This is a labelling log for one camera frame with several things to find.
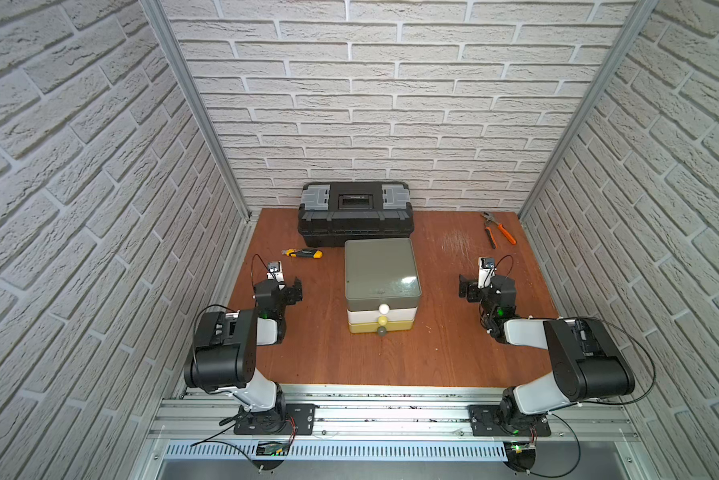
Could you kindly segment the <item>yellow black utility knife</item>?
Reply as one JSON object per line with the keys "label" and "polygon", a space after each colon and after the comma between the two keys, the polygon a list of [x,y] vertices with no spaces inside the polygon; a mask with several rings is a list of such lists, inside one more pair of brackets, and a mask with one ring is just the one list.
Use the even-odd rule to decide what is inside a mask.
{"label": "yellow black utility knife", "polygon": [[323,252],[321,250],[313,248],[287,249],[283,250],[282,254],[291,258],[320,259],[323,256]]}

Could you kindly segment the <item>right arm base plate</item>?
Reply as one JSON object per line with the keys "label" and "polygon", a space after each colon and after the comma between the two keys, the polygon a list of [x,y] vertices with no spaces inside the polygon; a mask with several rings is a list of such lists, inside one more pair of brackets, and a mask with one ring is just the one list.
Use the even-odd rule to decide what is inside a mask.
{"label": "right arm base plate", "polygon": [[471,431],[475,437],[549,437],[551,428],[545,415],[525,415],[500,405],[469,405]]}

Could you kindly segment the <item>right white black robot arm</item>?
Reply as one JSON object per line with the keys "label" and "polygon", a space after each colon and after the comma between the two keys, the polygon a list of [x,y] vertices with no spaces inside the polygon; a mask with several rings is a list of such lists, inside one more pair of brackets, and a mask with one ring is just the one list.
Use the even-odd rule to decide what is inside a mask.
{"label": "right white black robot arm", "polygon": [[601,320],[520,318],[515,296],[507,276],[489,283],[459,277],[459,297],[479,304],[481,325],[495,341],[545,350],[551,362],[551,372],[503,391],[499,405],[489,409],[495,425],[511,435],[533,432],[553,410],[633,393],[633,370]]}

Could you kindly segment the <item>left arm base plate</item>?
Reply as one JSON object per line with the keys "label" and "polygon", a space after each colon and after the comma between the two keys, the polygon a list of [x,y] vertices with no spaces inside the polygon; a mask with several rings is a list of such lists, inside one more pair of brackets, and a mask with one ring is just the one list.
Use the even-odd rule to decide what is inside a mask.
{"label": "left arm base plate", "polygon": [[287,404],[265,412],[248,412],[239,408],[233,433],[239,436],[292,435],[309,436],[313,432],[315,404]]}

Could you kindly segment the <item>black plastic toolbox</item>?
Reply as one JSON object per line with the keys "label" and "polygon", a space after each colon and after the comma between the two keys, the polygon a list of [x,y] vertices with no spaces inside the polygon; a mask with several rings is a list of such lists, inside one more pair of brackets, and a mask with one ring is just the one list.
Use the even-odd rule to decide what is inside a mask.
{"label": "black plastic toolbox", "polygon": [[389,180],[309,183],[301,191],[297,230],[312,248],[407,238],[415,231],[411,190]]}

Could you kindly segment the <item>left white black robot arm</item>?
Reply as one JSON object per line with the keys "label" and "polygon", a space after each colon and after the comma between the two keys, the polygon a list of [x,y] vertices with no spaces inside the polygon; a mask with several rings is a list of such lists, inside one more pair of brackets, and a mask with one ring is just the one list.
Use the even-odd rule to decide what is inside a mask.
{"label": "left white black robot arm", "polygon": [[238,400],[250,415],[282,419],[286,404],[281,387],[257,370],[256,354],[259,346],[283,342],[285,310],[301,302],[302,284],[298,278],[291,286],[267,279],[255,284],[254,297],[251,309],[199,315],[183,378],[190,388]]}

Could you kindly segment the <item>grey three-drawer storage box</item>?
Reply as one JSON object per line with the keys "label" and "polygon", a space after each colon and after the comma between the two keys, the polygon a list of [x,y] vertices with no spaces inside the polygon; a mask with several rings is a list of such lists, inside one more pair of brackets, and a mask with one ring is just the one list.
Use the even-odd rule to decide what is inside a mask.
{"label": "grey three-drawer storage box", "polygon": [[409,238],[348,240],[345,299],[352,334],[409,331],[421,301],[421,280]]}

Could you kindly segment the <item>orange handled pliers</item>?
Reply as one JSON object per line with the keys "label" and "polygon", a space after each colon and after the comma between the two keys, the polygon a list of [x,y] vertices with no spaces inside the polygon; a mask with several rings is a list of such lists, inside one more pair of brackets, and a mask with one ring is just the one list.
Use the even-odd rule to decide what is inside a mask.
{"label": "orange handled pliers", "polygon": [[511,244],[512,246],[517,245],[517,240],[509,233],[509,230],[505,226],[495,219],[495,216],[489,212],[481,213],[481,217],[485,220],[485,234],[487,234],[487,240],[491,248],[497,248],[497,240],[495,240],[495,234],[493,234],[493,227],[497,228],[497,231]]}

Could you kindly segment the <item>aluminium front rail frame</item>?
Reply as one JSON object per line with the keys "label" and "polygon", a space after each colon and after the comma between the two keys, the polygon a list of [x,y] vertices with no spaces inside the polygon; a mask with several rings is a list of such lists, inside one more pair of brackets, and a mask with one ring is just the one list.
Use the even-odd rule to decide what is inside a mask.
{"label": "aluminium front rail frame", "polygon": [[551,462],[551,443],[571,443],[563,467],[603,444],[615,470],[655,479],[641,436],[620,407],[561,409],[531,429],[510,432],[494,421],[499,388],[298,385],[283,387],[283,420],[250,420],[240,404],[189,389],[160,402],[131,474],[154,479],[168,460]]}

